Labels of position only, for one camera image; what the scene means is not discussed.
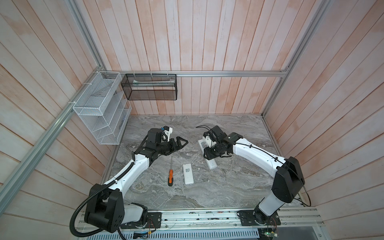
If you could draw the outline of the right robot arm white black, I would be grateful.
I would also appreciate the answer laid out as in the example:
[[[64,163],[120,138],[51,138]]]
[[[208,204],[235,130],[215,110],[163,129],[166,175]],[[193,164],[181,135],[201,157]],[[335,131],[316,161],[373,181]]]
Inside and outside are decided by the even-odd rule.
[[[219,126],[215,126],[204,132],[198,143],[207,161],[235,154],[259,166],[274,179],[269,195],[258,203],[250,217],[245,215],[245,211],[238,212],[239,217],[251,220],[250,225],[269,224],[277,210],[284,204],[291,203],[305,185],[304,175],[296,158],[287,159],[274,155],[237,133],[227,135]]]

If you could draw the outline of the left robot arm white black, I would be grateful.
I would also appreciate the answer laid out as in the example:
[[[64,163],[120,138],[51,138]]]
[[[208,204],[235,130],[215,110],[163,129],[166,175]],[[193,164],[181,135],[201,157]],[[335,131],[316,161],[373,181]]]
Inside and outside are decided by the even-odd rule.
[[[75,210],[70,220],[70,231],[77,237],[89,237],[107,231],[120,231],[121,226],[132,224],[135,228],[148,228],[148,208],[138,203],[124,204],[124,196],[134,181],[147,170],[160,156],[169,156],[181,150],[189,142],[181,137],[171,138],[173,129],[168,126],[151,128],[138,148],[132,153],[132,159],[114,177],[104,184],[95,184],[89,196]],[[75,220],[82,208],[85,208],[84,221],[96,229],[80,233],[75,228]]]

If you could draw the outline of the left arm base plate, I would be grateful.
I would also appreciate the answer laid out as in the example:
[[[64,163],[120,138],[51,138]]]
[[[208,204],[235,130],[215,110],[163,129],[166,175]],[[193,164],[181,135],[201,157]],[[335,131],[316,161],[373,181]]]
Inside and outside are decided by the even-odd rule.
[[[121,225],[121,229],[133,229],[133,230],[144,230],[144,229],[159,229],[162,222],[161,212],[149,212],[144,213],[144,216],[138,222],[129,222]]]

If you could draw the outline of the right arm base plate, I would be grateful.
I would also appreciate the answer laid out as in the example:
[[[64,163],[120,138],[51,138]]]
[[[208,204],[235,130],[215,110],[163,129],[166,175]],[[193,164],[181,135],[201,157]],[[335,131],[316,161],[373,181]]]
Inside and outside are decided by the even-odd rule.
[[[277,212],[271,216],[266,216],[262,212],[254,210],[241,210],[237,212],[237,216],[241,221],[242,226],[279,226],[281,220]]]

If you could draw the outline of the long white remote control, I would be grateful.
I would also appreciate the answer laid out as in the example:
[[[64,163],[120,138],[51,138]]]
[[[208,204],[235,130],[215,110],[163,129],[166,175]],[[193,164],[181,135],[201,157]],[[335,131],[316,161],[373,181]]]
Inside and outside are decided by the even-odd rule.
[[[208,168],[210,170],[213,170],[213,169],[217,168],[217,164],[216,164],[215,159],[212,158],[212,153],[210,152],[211,148],[207,146],[204,138],[205,137],[203,137],[202,139],[198,140],[198,143],[199,143],[199,146],[200,146],[201,151],[203,153],[203,157],[206,160]]]

